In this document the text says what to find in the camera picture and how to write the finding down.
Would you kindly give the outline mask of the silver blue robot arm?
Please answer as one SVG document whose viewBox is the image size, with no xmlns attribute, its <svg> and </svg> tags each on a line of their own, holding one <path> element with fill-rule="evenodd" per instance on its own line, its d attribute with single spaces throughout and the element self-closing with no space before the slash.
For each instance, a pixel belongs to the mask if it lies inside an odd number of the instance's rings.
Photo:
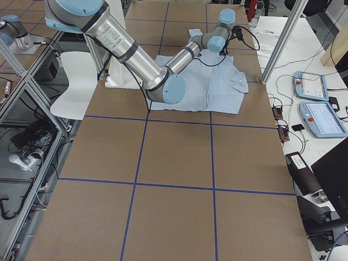
<svg viewBox="0 0 348 261">
<path fill-rule="evenodd" d="M 235 11 L 224 9 L 212 33 L 193 36 L 165 65 L 158 65 L 111 14 L 106 1 L 45 1 L 48 27 L 92 37 L 141 80 L 144 95 L 153 102 L 177 104 L 185 95 L 179 75 L 199 53 L 219 53 L 231 37 Z"/>
</svg>

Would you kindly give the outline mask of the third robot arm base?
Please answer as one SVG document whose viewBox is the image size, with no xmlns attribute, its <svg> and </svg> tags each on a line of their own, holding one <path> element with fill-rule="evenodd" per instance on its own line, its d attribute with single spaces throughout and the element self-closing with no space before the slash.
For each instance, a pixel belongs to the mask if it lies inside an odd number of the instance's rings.
<svg viewBox="0 0 348 261">
<path fill-rule="evenodd" d="M 39 48 L 17 15 L 1 17 L 1 40 L 13 54 L 33 55 Z"/>
</svg>

